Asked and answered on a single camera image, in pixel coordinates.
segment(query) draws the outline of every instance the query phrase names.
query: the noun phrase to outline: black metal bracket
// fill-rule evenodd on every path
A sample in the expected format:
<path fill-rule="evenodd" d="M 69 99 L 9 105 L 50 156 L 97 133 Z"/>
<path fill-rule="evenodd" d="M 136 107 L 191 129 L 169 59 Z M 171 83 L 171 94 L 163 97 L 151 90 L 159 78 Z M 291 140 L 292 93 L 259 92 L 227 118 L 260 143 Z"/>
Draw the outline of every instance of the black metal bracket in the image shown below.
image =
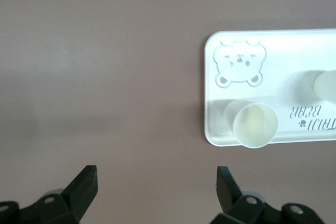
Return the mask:
<path fill-rule="evenodd" d="M 88 165 L 61 194 L 43 196 L 23 209 L 14 201 L 0 202 L 0 224 L 78 224 L 97 192 L 97 167 Z"/>
<path fill-rule="evenodd" d="M 217 196 L 223 213 L 211 224 L 324 224 L 309 207 L 288 203 L 278 211 L 252 195 L 244 195 L 226 166 L 217 169 Z"/>

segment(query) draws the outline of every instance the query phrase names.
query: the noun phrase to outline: table surface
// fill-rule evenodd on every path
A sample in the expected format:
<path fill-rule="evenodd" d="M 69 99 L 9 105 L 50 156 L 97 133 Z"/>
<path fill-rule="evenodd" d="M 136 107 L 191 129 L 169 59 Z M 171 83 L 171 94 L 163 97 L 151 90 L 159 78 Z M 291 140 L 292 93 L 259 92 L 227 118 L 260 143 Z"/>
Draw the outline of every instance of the table surface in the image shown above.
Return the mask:
<path fill-rule="evenodd" d="M 279 209 L 336 213 L 336 142 L 216 147 L 204 46 L 217 31 L 336 27 L 334 0 L 0 0 L 0 200 L 21 207 L 89 164 L 89 223 L 209 223 L 217 166 Z"/>

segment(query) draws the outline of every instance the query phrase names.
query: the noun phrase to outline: cartoon bear face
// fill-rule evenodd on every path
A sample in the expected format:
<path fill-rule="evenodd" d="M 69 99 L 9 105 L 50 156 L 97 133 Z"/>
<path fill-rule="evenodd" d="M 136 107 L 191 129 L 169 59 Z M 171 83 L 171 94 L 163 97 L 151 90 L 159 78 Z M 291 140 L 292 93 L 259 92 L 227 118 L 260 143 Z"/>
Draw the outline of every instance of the cartoon bear face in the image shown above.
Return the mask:
<path fill-rule="evenodd" d="M 216 83 L 219 87 L 227 88 L 232 82 L 247 82 L 251 87 L 261 84 L 260 71 L 266 59 L 266 50 L 259 42 L 221 42 L 213 56 L 218 69 Z"/>

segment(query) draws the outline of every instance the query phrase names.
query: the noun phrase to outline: white cup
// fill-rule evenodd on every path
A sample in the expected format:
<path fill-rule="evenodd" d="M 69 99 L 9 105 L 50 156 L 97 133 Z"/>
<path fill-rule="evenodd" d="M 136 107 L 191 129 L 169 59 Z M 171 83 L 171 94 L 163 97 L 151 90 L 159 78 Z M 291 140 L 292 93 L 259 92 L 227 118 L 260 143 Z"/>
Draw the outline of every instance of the white cup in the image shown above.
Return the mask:
<path fill-rule="evenodd" d="M 224 109 L 224 118 L 238 142 L 248 148 L 267 145 L 278 131 L 278 115 L 264 103 L 235 100 Z"/>
<path fill-rule="evenodd" d="M 317 76 L 314 92 L 322 100 L 336 104 L 336 70 L 326 71 Z"/>

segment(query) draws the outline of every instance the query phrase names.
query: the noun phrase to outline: white tray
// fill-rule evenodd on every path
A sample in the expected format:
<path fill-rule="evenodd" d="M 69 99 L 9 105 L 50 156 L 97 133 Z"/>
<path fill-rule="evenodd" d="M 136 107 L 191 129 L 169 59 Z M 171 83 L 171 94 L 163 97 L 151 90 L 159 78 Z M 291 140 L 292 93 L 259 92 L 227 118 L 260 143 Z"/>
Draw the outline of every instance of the white tray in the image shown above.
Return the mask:
<path fill-rule="evenodd" d="M 217 50 L 234 58 L 218 59 Z M 234 62 L 239 58 L 240 65 Z M 240 145 L 223 123 L 226 104 L 236 99 L 276 110 L 279 131 L 271 143 L 335 140 L 336 105 L 318 99 L 312 89 L 318 74 L 334 69 L 336 29 L 215 33 L 205 46 L 207 140 Z"/>

